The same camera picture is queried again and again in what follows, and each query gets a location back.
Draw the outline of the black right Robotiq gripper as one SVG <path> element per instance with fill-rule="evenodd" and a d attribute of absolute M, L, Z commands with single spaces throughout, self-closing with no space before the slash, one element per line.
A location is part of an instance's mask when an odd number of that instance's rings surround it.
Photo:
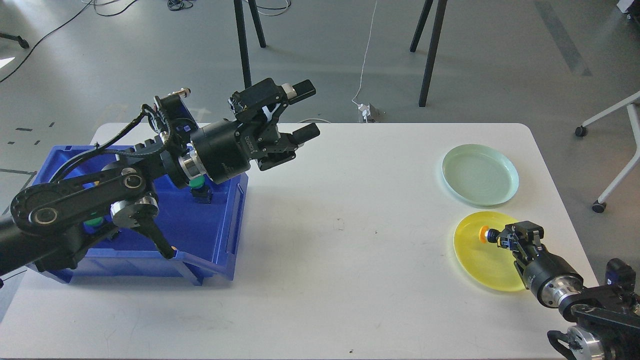
<path fill-rule="evenodd" d="M 517 222 L 494 230 L 494 243 L 515 259 L 515 269 L 525 288 L 538 302 L 557 309 L 567 296 L 585 289 L 582 276 L 562 257 L 542 244 L 544 229 L 533 222 Z"/>

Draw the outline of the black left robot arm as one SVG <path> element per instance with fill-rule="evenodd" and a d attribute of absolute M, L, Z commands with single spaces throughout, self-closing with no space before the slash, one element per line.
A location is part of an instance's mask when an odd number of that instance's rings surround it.
<path fill-rule="evenodd" d="M 201 176 L 220 184 L 249 170 L 252 160 L 261 171 L 291 161 L 320 134 L 315 123 L 293 133 L 278 130 L 285 109 L 316 93 L 310 80 L 261 80 L 231 95 L 233 119 L 203 127 L 183 103 L 190 92 L 156 96 L 112 139 L 71 157 L 48 182 L 18 192 L 1 217 L 1 274 L 30 264 L 39 272 L 75 269 L 92 246 L 121 229 L 174 259 L 178 249 L 154 221 L 155 179 L 169 176 L 180 189 Z"/>

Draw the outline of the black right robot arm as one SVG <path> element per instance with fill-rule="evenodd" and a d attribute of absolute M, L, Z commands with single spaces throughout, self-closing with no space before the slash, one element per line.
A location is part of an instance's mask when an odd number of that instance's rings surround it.
<path fill-rule="evenodd" d="M 621 259 L 606 264 L 605 285 L 586 287 L 583 277 L 542 244 L 544 230 L 530 221 L 487 226 L 478 237 L 512 252 L 522 283 L 547 308 L 571 322 L 566 332 L 550 330 L 551 346 L 567 360 L 637 360 L 640 355 L 636 272 Z"/>

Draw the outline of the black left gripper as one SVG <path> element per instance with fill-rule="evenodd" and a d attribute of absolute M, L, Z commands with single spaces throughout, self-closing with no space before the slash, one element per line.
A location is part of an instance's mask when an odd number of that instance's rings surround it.
<path fill-rule="evenodd" d="M 201 172 L 214 183 L 246 172 L 252 160 L 266 171 L 295 159 L 295 151 L 320 136 L 320 129 L 309 123 L 293 133 L 281 133 L 279 116 L 286 107 L 316 93 L 309 79 L 278 85 L 272 78 L 234 92 L 228 99 L 234 119 L 215 121 L 192 133 L 192 159 L 199 160 Z"/>

